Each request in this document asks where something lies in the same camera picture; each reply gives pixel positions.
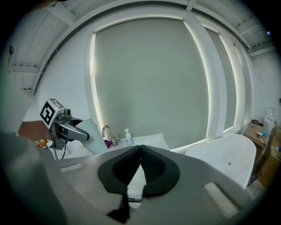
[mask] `bottle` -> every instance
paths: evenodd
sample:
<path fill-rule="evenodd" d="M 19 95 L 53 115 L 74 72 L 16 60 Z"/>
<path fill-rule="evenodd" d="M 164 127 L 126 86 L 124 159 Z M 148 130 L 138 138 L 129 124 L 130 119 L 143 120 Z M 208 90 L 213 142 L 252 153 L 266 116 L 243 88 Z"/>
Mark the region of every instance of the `bottle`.
<path fill-rule="evenodd" d="M 131 134 L 129 133 L 129 129 L 125 129 L 125 132 L 127 145 L 133 145 L 133 139 Z"/>

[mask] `bathtub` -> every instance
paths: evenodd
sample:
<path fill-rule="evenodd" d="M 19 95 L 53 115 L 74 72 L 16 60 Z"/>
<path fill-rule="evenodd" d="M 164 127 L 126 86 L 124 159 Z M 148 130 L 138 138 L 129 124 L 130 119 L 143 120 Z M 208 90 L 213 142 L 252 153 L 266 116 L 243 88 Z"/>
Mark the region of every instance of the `bathtub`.
<path fill-rule="evenodd" d="M 193 145 L 185 155 L 206 162 L 245 189 L 254 165 L 256 147 L 250 139 L 230 134 Z"/>

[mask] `ceiling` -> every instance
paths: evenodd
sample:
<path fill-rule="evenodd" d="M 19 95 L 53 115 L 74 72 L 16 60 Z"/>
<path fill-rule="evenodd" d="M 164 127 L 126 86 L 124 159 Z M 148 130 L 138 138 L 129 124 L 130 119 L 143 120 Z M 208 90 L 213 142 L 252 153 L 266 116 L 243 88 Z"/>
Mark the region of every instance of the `ceiling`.
<path fill-rule="evenodd" d="M 11 76 L 26 94 L 34 94 L 48 59 L 61 41 L 100 6 L 115 0 L 68 0 L 28 13 L 11 34 Z M 274 50 L 273 42 L 253 12 L 239 0 L 181 0 L 188 11 L 200 11 L 223 23 L 247 44 L 248 52 Z"/>

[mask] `white wall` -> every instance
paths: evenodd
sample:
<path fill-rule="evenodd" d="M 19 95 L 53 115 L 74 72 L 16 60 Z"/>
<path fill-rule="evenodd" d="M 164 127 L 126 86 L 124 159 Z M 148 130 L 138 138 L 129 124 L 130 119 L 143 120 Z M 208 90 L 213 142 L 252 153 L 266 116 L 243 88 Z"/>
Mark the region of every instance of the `white wall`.
<path fill-rule="evenodd" d="M 256 111 L 256 85 L 254 78 L 254 69 L 251 58 L 245 47 L 236 39 L 233 40 L 235 49 L 237 51 L 240 64 L 242 66 L 244 80 L 245 80 L 245 114 L 244 120 L 251 121 Z"/>
<path fill-rule="evenodd" d="M 281 60 L 279 54 L 271 53 L 252 58 L 256 81 L 256 115 L 261 123 L 267 108 L 275 108 L 277 124 L 281 124 Z"/>
<path fill-rule="evenodd" d="M 33 101 L 33 104 L 27 111 L 25 117 L 23 118 L 23 121 L 28 122 L 28 121 L 41 120 L 39 117 L 39 111 L 40 109 L 38 108 L 37 102 Z"/>
<path fill-rule="evenodd" d="M 220 60 L 223 65 L 223 71 L 224 71 L 224 77 L 225 77 L 225 83 L 226 83 L 226 90 L 227 90 L 227 115 L 226 115 L 226 121 L 224 125 L 224 130 L 232 127 L 234 125 L 235 120 L 235 113 L 236 113 L 236 85 L 235 85 L 235 79 L 233 74 L 232 65 L 229 59 L 229 55 L 227 53 L 227 50 L 219 36 L 219 34 L 206 29 L 207 33 L 210 35 L 210 38 L 212 39 L 216 50 L 219 53 Z"/>
<path fill-rule="evenodd" d="M 31 99 L 15 85 L 8 73 L 10 59 L 9 45 L 6 44 L 0 52 L 0 131 L 17 133 L 31 106 Z"/>
<path fill-rule="evenodd" d="M 84 66 L 85 58 L 89 60 L 89 57 L 85 55 L 84 29 L 87 27 L 71 37 L 51 60 L 36 91 L 36 102 L 40 110 L 47 98 L 55 98 L 71 109 L 73 117 L 83 120 L 91 117 L 97 124 L 96 114 L 88 108 L 85 92 Z M 70 152 L 81 145 L 79 141 L 67 144 Z"/>

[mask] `gray surface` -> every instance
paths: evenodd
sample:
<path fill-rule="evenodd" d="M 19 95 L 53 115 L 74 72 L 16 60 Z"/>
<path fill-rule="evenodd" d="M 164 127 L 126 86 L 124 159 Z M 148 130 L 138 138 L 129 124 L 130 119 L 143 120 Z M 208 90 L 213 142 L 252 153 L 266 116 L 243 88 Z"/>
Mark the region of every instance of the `gray surface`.
<path fill-rule="evenodd" d="M 206 163 L 177 153 L 152 150 L 172 159 L 180 167 L 180 179 L 165 195 L 143 198 L 140 208 L 127 224 L 201 224 L 225 221 L 218 208 L 203 189 L 215 182 L 239 208 L 251 203 L 250 196 L 234 181 Z"/>
<path fill-rule="evenodd" d="M 219 53 L 220 60 L 223 64 L 223 71 L 227 86 L 227 117 L 224 125 L 224 129 L 226 130 L 234 125 L 236 113 L 236 86 L 233 69 L 227 51 L 223 45 L 222 40 L 220 39 L 220 36 L 217 33 L 208 29 L 206 29 L 206 31 L 213 40 L 213 43 L 215 44 L 215 47 Z"/>
<path fill-rule="evenodd" d="M 44 222 L 120 224 L 105 215 L 106 211 L 116 209 L 120 198 L 104 190 L 96 171 L 100 164 L 131 147 L 95 156 L 55 161 L 50 151 L 36 149 L 26 139 L 3 134 L 0 137 L 1 165 L 10 185 L 23 203 Z M 180 178 L 165 195 L 144 198 L 140 208 L 126 224 L 176 222 L 214 225 L 225 221 L 203 189 L 203 185 L 209 182 L 215 182 L 239 208 L 251 202 L 247 192 L 239 185 L 206 163 L 170 151 L 150 148 L 176 162 L 180 168 Z M 83 168 L 61 173 L 59 167 L 76 163 L 82 164 Z"/>
<path fill-rule="evenodd" d="M 173 224 L 176 221 L 180 224 L 214 225 L 224 221 L 225 218 L 218 207 L 203 189 L 203 185 L 209 182 L 215 182 L 238 208 L 244 208 L 251 202 L 247 192 L 239 185 L 206 163 L 170 151 L 150 148 L 177 163 L 180 168 L 180 179 L 165 195 L 143 198 L 140 208 L 132 214 L 127 222 L 128 225 Z M 95 173 L 104 161 L 129 149 L 131 147 L 105 154 L 61 161 L 54 161 L 49 153 L 48 160 L 46 160 L 46 151 L 41 151 L 41 153 L 45 155 L 43 159 L 48 171 L 47 174 L 63 206 L 65 201 L 73 201 L 73 204 L 80 206 L 78 200 L 75 199 L 76 196 L 70 193 L 70 189 L 73 187 L 77 191 L 76 195 L 80 193 L 82 200 L 95 206 L 95 209 L 90 207 L 91 210 L 106 212 L 116 209 L 120 198 L 116 194 L 107 193 L 103 185 L 100 185 L 101 182 Z M 57 171 L 58 165 L 65 167 L 76 163 L 82 164 L 83 168 L 65 174 Z M 71 186 L 67 186 L 67 183 L 58 184 L 64 177 Z"/>
<path fill-rule="evenodd" d="M 203 62 L 183 22 L 143 19 L 96 34 L 95 79 L 113 136 L 163 133 L 170 149 L 206 138 L 209 99 Z"/>

